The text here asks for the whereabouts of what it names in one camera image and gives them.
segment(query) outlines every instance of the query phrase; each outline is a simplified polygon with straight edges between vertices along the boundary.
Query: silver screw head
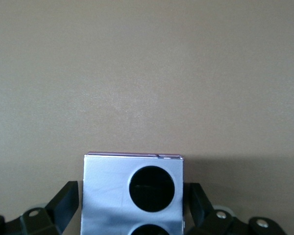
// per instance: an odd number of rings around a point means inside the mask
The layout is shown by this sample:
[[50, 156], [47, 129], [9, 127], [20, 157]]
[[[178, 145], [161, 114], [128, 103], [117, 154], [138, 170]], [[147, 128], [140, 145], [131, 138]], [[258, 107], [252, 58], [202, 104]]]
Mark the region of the silver screw head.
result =
[[263, 219], [257, 219], [256, 223], [263, 228], [269, 227], [269, 224]]
[[225, 219], [226, 214], [223, 211], [218, 211], [217, 212], [217, 217], [220, 218], [220, 219]]
[[38, 213], [39, 213], [39, 210], [34, 210], [34, 211], [31, 211], [28, 216], [34, 217], [34, 216], [38, 215]]

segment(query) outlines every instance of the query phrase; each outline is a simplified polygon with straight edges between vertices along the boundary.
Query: top edge of metal plate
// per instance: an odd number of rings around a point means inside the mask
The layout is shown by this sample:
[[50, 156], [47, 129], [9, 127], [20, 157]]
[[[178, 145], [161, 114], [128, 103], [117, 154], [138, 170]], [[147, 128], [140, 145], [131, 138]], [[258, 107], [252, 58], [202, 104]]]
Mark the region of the top edge of metal plate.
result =
[[149, 154], [149, 153], [109, 153], [109, 152], [89, 152], [85, 157], [106, 157], [106, 158], [149, 158], [149, 159], [176, 159], [182, 160], [178, 154]]

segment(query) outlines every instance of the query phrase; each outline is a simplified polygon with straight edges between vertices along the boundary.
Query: silver metal plate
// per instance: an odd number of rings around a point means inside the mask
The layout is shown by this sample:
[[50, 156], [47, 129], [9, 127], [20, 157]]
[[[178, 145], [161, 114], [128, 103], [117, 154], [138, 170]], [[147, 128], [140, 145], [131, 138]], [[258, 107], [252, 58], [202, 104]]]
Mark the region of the silver metal plate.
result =
[[[130, 190], [149, 190], [148, 183], [132, 186], [142, 172], [145, 172], [144, 180], [149, 177], [146, 169], [166, 172], [174, 185], [168, 205], [160, 210], [151, 206], [155, 212], [142, 209], [134, 202]], [[147, 181], [154, 179], [151, 174]], [[169, 235], [183, 234], [183, 159], [180, 155], [90, 152], [84, 157], [83, 181], [82, 235], [131, 235], [143, 225], [159, 226]], [[160, 199], [166, 196], [161, 194], [161, 189], [156, 190], [160, 190], [156, 191]]]

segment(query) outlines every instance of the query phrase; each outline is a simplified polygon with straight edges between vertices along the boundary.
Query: black plastic arm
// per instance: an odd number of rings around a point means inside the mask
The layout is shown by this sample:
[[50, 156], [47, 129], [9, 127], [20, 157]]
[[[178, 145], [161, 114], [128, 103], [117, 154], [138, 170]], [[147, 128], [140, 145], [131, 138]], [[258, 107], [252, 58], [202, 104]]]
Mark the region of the black plastic arm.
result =
[[226, 211], [214, 210], [200, 184], [190, 185], [189, 200], [195, 227], [187, 235], [286, 235], [271, 219], [253, 217], [245, 224]]
[[78, 183], [67, 182], [44, 208], [30, 209], [7, 223], [0, 215], [0, 235], [61, 235], [78, 205]]

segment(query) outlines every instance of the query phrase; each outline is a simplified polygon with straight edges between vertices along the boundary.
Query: circular hole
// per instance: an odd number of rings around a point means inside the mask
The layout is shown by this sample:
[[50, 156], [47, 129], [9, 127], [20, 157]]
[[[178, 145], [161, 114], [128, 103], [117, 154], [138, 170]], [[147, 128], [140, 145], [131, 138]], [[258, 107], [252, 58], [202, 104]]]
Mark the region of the circular hole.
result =
[[39, 210], [31, 211], [31, 212], [28, 214], [28, 216], [29, 216], [29, 217], [34, 217], [34, 216], [38, 215], [38, 213], [39, 213]]
[[132, 232], [132, 235], [169, 235], [169, 234], [167, 233], [167, 231], [165, 231], [163, 228], [157, 225], [147, 224], [135, 229], [134, 232]]
[[132, 177], [129, 192], [136, 206], [147, 212], [158, 212], [166, 208], [174, 196], [171, 176], [160, 167], [147, 166]]

